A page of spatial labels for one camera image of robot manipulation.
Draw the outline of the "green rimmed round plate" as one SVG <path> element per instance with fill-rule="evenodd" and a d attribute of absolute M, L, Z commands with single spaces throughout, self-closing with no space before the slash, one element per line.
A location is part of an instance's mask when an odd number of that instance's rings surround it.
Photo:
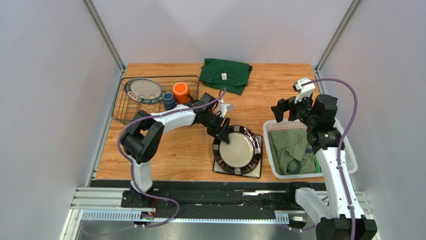
<path fill-rule="evenodd" d="M 155 80 L 136 77 L 124 84 L 124 91 L 131 99 L 141 104 L 153 105 L 163 101 L 165 88 Z"/>

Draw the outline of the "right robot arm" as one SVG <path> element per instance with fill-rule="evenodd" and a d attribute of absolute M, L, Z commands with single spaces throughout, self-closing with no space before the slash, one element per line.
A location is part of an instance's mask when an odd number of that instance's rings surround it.
<path fill-rule="evenodd" d="M 295 202 L 315 225 L 318 240 L 372 240 L 378 232 L 373 219 L 368 219 L 353 189 L 347 169 L 344 134 L 335 127 L 338 110 L 336 97 L 320 94 L 297 101 L 296 97 L 280 99 L 271 107 L 280 123 L 284 113 L 289 121 L 300 121 L 307 129 L 307 141 L 321 167 L 329 204 L 309 187 L 295 191 Z"/>

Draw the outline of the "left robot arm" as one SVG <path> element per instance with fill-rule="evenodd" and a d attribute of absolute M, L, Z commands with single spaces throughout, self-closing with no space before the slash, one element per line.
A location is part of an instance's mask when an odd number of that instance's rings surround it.
<path fill-rule="evenodd" d="M 120 154 L 130 164 L 130 188 L 123 204 L 149 206 L 157 197 L 148 194 L 153 186 L 151 160 L 158 151 L 163 134 L 180 127 L 194 124 L 206 127 L 209 136 L 227 144 L 230 143 L 230 118 L 226 117 L 229 104 L 224 103 L 226 88 L 222 88 L 217 98 L 204 93 L 201 99 L 178 104 L 171 110 L 159 113 L 136 113 L 117 138 Z"/>

